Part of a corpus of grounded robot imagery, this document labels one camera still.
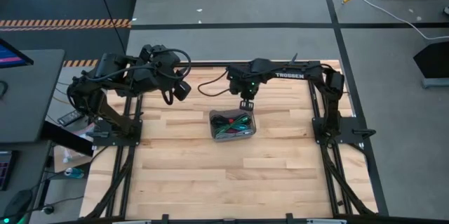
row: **keyboard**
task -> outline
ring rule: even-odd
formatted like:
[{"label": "keyboard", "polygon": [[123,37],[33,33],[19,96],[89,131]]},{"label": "keyboard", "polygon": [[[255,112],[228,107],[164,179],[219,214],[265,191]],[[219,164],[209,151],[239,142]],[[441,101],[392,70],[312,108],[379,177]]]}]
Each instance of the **keyboard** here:
[{"label": "keyboard", "polygon": [[0,191],[6,190],[8,186],[16,154],[15,151],[0,150]]}]

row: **wooden table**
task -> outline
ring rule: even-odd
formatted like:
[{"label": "wooden table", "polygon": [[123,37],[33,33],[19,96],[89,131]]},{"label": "wooden table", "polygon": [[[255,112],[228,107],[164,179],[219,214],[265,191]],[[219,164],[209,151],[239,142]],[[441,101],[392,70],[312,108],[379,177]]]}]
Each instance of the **wooden table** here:
[{"label": "wooden table", "polygon": [[[340,70],[337,60],[322,62]],[[163,213],[170,219],[285,218],[286,213],[295,218],[331,217],[307,81],[272,79],[261,84],[254,110],[257,133],[247,140],[216,143],[210,136],[209,111],[235,109],[240,97],[225,93],[209,98],[196,87],[223,72],[223,67],[192,69],[186,78],[192,92],[171,106],[158,91],[145,94],[142,141],[135,153],[126,219],[159,220]],[[204,90],[217,93],[228,85],[223,78]],[[123,111],[124,98],[111,93],[108,99],[114,109]],[[344,117],[352,115],[347,93],[340,111]],[[110,147],[92,164],[81,216],[109,187],[115,152]],[[340,146],[340,153],[349,185],[376,211],[364,156],[347,145]]]}]

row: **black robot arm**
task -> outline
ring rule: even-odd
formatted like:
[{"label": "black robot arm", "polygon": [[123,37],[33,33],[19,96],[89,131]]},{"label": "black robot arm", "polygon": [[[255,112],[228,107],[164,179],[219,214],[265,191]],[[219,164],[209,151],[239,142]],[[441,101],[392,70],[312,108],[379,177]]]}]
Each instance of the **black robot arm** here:
[{"label": "black robot arm", "polygon": [[183,53],[190,65],[190,57],[177,49],[146,45],[138,58],[106,53],[95,68],[74,77],[67,88],[72,106],[91,118],[101,117],[109,122],[114,131],[123,135],[133,132],[133,120],[118,114],[107,103],[106,90],[115,90],[121,97],[137,97],[145,92],[160,90],[167,104],[173,104],[173,96],[184,100],[190,86],[183,79],[190,66],[176,70],[180,62],[174,53]]},{"label": "black robot arm", "polygon": [[322,132],[328,137],[340,135],[340,112],[338,101],[342,97],[344,76],[329,65],[319,62],[294,62],[285,65],[276,64],[268,59],[254,59],[246,65],[230,65],[227,68],[229,91],[243,100],[240,109],[252,111],[253,100],[261,83],[266,84],[272,78],[301,79],[311,81],[323,94],[324,123]]}]

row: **white cable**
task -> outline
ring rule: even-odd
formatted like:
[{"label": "white cable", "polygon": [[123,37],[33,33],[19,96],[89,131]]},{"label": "white cable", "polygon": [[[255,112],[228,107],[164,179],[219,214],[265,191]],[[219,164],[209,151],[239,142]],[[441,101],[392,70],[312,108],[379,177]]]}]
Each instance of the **white cable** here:
[{"label": "white cable", "polygon": [[420,33],[421,36],[422,36],[424,39],[426,39],[426,40],[449,39],[449,36],[444,36],[444,37],[430,37],[430,38],[429,38],[429,37],[425,36],[423,33],[421,33],[421,31],[420,31],[418,28],[416,28],[416,26],[414,26],[412,23],[408,22],[407,20],[403,20],[403,19],[401,19],[401,18],[399,18],[399,17],[396,17],[393,13],[390,13],[389,11],[383,9],[382,7],[379,7],[379,6],[376,6],[375,4],[370,3],[370,2],[368,2],[367,0],[363,0],[363,1],[364,1],[365,3],[367,3],[367,4],[369,4],[370,6],[372,6],[372,7],[376,8],[376,9],[379,9],[379,10],[383,11],[384,13],[390,15],[390,16],[393,17],[393,18],[395,18],[395,19],[397,19],[397,20],[399,20],[399,21],[401,21],[401,22],[404,22],[404,23],[406,23],[406,24],[409,24],[409,25],[410,25],[411,27],[413,27],[418,33]]}]

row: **small bottle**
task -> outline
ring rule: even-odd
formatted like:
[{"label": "small bottle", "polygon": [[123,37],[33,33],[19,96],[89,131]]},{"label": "small bottle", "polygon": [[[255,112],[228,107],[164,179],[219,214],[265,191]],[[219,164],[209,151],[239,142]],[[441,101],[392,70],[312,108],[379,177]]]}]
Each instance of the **small bottle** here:
[{"label": "small bottle", "polygon": [[82,178],[84,177],[84,171],[77,168],[68,168],[65,170],[64,175],[70,178]]}]

